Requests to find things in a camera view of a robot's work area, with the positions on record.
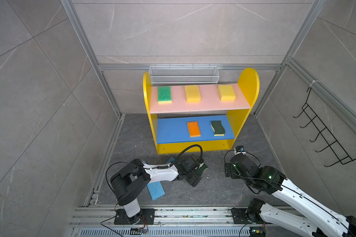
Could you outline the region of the blue sponge middle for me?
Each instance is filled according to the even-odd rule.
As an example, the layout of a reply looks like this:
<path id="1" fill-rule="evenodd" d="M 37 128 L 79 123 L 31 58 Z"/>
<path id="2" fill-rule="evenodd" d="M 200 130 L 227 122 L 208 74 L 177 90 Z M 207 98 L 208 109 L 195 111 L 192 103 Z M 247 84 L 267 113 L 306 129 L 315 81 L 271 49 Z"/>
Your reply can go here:
<path id="1" fill-rule="evenodd" d="M 172 163 L 174 160 L 175 160 L 174 157 L 170 157 L 170 158 L 167 160 L 166 164 Z"/>

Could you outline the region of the black wall hook rack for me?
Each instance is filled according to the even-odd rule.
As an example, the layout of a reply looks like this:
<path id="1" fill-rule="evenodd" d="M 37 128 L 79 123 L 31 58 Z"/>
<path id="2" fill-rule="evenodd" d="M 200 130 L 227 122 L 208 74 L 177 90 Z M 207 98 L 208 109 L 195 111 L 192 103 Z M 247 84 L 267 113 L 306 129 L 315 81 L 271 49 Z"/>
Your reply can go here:
<path id="1" fill-rule="evenodd" d="M 310 139 L 309 141 L 311 143 L 314 143 L 318 140 L 319 137 L 321 137 L 322 140 L 325 142 L 326 145 L 322 149 L 315 150 L 314 152 L 319 154 L 323 151 L 330 150 L 331 153 L 334 155 L 336 161 L 329 165 L 324 165 L 324 167 L 332 167 L 336 164 L 346 165 L 356 161 L 356 158 L 352 158 L 352 156 L 349 155 L 347 150 L 338 141 L 333 132 L 327 127 L 327 125 L 322 121 L 319 115 L 309 105 L 309 97 L 311 91 L 312 89 L 310 87 L 306 90 L 307 97 L 301 107 L 301 111 L 298 115 L 293 116 L 293 118 L 298 119 L 300 116 L 305 115 L 305 117 L 308 119 L 308 122 L 305 125 L 301 125 L 300 128 L 304 129 L 307 128 L 309 125 L 312 125 L 317 131 L 316 137 L 314 139 Z"/>

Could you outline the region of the blue sponge lower left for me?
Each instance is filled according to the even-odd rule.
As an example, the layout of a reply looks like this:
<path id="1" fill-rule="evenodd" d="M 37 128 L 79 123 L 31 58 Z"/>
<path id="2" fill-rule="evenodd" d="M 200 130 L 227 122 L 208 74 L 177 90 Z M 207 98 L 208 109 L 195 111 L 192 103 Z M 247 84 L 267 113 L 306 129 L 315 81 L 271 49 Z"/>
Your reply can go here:
<path id="1" fill-rule="evenodd" d="M 165 195 L 161 182 L 153 182 L 147 185 L 152 200 L 157 200 Z"/>

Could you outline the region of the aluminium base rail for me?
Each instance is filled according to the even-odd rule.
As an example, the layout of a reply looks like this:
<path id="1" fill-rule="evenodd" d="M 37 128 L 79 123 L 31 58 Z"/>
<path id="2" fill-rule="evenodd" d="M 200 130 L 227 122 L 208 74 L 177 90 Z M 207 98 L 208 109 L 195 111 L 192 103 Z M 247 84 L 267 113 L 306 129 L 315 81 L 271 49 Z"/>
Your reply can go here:
<path id="1" fill-rule="evenodd" d="M 151 206 L 153 212 L 126 224 L 114 205 L 77 207 L 67 223 L 74 237 L 248 237 L 272 224 L 250 223 L 229 206 Z"/>

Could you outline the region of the pink upper shelf board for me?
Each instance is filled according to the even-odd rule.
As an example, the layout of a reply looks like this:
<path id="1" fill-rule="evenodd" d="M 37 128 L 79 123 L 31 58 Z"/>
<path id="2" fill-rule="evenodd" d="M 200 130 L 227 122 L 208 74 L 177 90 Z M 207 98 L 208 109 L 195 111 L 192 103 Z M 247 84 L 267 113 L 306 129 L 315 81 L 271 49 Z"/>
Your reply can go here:
<path id="1" fill-rule="evenodd" d="M 232 84 L 236 99 L 231 102 L 221 101 L 218 85 L 199 85 L 201 101 L 198 103 L 188 103 L 184 86 L 172 86 L 172 103 L 158 103 L 157 87 L 146 87 L 144 89 L 145 105 L 147 111 L 152 114 L 208 112 L 208 111 L 228 111 L 250 109 L 246 97 L 237 84 Z"/>

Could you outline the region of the bright green sponge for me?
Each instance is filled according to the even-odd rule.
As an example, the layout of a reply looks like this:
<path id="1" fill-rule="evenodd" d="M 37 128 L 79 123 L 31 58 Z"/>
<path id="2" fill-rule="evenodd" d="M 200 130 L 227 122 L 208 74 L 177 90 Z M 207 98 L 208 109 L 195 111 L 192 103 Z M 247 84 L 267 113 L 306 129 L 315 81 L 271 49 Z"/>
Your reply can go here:
<path id="1" fill-rule="evenodd" d="M 157 92 L 159 104 L 172 103 L 171 87 L 158 87 Z"/>

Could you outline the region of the orange sponge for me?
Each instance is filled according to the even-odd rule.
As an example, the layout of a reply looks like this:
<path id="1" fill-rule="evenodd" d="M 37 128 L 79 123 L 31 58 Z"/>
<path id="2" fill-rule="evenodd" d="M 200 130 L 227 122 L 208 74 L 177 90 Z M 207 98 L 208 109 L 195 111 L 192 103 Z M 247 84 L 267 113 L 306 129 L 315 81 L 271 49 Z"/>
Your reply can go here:
<path id="1" fill-rule="evenodd" d="M 189 132 L 190 138 L 201 136 L 198 121 L 188 121 L 187 127 L 188 127 L 188 132 Z"/>

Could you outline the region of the dark green scourer sponge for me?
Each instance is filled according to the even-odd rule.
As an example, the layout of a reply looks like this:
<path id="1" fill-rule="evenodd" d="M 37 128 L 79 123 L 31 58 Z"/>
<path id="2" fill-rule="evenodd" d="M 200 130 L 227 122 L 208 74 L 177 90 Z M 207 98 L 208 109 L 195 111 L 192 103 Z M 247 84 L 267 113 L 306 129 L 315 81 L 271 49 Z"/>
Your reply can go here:
<path id="1" fill-rule="evenodd" d="M 225 128 L 223 127 L 221 120 L 212 120 L 211 128 L 214 132 L 214 136 L 224 136 L 225 135 Z"/>
<path id="2" fill-rule="evenodd" d="M 201 176 L 203 174 L 203 172 L 208 168 L 208 166 L 206 164 L 203 164 L 196 172 L 196 174 L 198 176 Z"/>

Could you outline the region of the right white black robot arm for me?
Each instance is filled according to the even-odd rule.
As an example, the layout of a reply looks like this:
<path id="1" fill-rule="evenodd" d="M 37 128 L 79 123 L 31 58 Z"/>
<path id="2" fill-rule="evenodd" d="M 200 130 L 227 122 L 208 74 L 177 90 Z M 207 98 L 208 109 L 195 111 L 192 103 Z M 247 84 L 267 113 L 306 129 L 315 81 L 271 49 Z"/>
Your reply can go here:
<path id="1" fill-rule="evenodd" d="M 245 211 L 250 223 L 275 224 L 303 237 L 356 236 L 356 217 L 331 210 L 271 166 L 259 167 L 245 154 L 236 153 L 224 164 L 224 171 L 226 177 L 242 179 L 253 193 L 265 192 L 300 213 L 294 215 L 255 198 Z"/>

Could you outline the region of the blue sponge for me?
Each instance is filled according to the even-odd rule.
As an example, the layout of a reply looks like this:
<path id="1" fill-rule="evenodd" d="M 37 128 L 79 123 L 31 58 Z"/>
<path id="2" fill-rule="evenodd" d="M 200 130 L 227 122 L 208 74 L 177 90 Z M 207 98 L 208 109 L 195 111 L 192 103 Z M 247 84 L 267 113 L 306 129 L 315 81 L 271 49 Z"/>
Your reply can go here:
<path id="1" fill-rule="evenodd" d="M 147 185 L 152 200 L 157 200 L 165 195 L 161 182 L 153 182 Z"/>
<path id="2" fill-rule="evenodd" d="M 172 163 L 174 160 L 175 160 L 174 157 L 170 157 L 170 158 L 167 160 L 166 164 Z"/>

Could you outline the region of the yellow sponge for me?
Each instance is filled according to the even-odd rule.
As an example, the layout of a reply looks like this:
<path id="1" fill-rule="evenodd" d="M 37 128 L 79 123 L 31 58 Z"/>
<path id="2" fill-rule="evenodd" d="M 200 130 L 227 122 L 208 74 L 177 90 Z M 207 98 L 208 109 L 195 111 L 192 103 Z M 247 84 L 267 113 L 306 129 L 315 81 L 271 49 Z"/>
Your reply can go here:
<path id="1" fill-rule="evenodd" d="M 232 85 L 219 85 L 218 92 L 222 102 L 232 102 L 236 99 L 236 94 Z"/>
<path id="2" fill-rule="evenodd" d="M 198 85 L 185 86 L 185 93 L 187 103 L 199 103 L 201 101 Z"/>

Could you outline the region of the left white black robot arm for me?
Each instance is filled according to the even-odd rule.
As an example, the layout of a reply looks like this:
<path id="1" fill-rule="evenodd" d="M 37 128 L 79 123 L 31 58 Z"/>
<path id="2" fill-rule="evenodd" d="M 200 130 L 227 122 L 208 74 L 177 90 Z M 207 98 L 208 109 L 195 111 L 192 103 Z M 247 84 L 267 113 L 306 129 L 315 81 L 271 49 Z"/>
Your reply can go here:
<path id="1" fill-rule="evenodd" d="M 120 171 L 111 178 L 106 178 L 121 207 L 116 211 L 114 224 L 152 224 L 155 210 L 142 209 L 138 202 L 138 196 L 144 188 L 147 187 L 152 199 L 156 200 L 164 195 L 162 181 L 185 180 L 192 187 L 196 187 L 207 168 L 202 158 L 193 157 L 178 162 L 170 158 L 163 165 L 150 165 L 140 159 L 125 163 Z"/>

